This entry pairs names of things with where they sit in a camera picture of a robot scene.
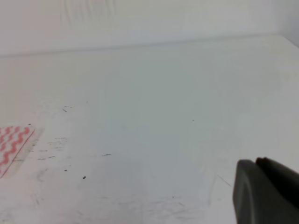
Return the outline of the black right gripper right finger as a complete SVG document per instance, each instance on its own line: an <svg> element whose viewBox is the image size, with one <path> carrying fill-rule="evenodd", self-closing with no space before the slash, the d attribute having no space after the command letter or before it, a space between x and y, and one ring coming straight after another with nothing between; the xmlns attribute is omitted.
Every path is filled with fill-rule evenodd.
<svg viewBox="0 0 299 224"><path fill-rule="evenodd" d="M257 158L256 164L287 201L299 202L299 174L297 172L266 157Z"/></svg>

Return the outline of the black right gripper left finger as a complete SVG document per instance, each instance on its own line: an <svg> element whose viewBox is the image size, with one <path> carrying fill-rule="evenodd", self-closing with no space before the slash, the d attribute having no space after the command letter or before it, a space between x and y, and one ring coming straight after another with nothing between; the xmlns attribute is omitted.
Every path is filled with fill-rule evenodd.
<svg viewBox="0 0 299 224"><path fill-rule="evenodd" d="M256 161L238 161L233 204L238 224L299 222L299 203L287 201L257 166Z"/></svg>

